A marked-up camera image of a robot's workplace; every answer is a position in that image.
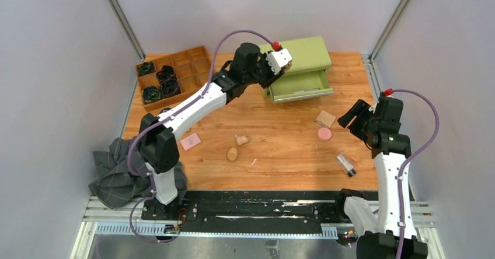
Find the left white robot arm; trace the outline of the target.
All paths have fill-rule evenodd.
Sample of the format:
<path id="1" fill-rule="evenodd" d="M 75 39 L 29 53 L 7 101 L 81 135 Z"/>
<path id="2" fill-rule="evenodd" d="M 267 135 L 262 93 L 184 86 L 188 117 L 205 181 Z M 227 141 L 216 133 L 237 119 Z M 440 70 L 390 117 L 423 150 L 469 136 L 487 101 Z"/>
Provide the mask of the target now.
<path id="1" fill-rule="evenodd" d="M 143 117 L 140 133 L 131 148 L 137 149 L 145 160 L 152 198 L 158 201 L 158 215 L 171 220 L 179 212 L 179 204 L 174 201 L 179 196 L 175 182 L 175 166 L 179 161 L 177 141 L 209 113 L 240 97 L 248 86 L 269 88 L 291 65 L 289 50 L 279 44 L 261 52 L 258 45 L 243 43 L 233 60 L 212 74 L 198 92 L 158 117 L 150 114 Z"/>

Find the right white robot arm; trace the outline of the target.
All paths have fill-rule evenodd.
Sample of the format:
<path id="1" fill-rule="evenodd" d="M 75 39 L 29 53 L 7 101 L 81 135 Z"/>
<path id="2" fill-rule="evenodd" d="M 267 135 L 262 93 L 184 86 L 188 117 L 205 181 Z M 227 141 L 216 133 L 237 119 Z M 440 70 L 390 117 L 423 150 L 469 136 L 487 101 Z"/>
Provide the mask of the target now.
<path id="1" fill-rule="evenodd" d="M 410 208 L 407 170 L 412 157 L 411 141 L 401 134 L 403 102 L 381 95 L 372 106 L 356 103 L 337 122 L 365 143 L 377 171 L 378 212 L 356 190 L 342 189 L 334 205 L 341 222 L 354 225 L 357 258 L 427 258 L 428 245 L 417 237 Z"/>

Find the green metal drawer box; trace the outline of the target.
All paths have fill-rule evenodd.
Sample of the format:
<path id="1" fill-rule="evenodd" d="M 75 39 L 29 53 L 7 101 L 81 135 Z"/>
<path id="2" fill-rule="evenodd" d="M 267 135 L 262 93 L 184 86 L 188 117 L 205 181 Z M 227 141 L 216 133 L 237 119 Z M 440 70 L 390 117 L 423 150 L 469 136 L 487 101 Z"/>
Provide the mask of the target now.
<path id="1" fill-rule="evenodd" d="M 292 67 L 263 90 L 273 103 L 292 102 L 333 93 L 327 75 L 332 61 L 322 36 L 281 41 L 292 56 Z"/>

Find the tan square sponge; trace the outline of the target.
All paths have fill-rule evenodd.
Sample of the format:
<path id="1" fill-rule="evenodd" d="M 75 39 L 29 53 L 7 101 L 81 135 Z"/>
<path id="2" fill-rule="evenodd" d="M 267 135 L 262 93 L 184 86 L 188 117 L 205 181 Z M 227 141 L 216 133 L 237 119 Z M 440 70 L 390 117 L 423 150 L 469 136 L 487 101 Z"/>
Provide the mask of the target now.
<path id="1" fill-rule="evenodd" d="M 330 129 L 333 123 L 335 122 L 336 117 L 327 111 L 322 110 L 319 115 L 316 117 L 315 122 L 322 127 Z"/>

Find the small clear black-capped bottle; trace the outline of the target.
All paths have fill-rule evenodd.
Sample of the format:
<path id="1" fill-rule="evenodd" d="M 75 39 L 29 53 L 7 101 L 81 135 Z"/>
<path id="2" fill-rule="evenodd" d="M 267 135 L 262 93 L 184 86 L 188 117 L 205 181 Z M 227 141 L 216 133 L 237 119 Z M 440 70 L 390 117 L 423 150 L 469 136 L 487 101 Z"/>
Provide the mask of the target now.
<path id="1" fill-rule="evenodd" d="M 346 175 L 348 175 L 349 177 L 353 177 L 356 175 L 355 161 L 353 161 L 352 158 L 349 158 L 343 153 L 340 153 L 336 156 L 336 161 Z"/>

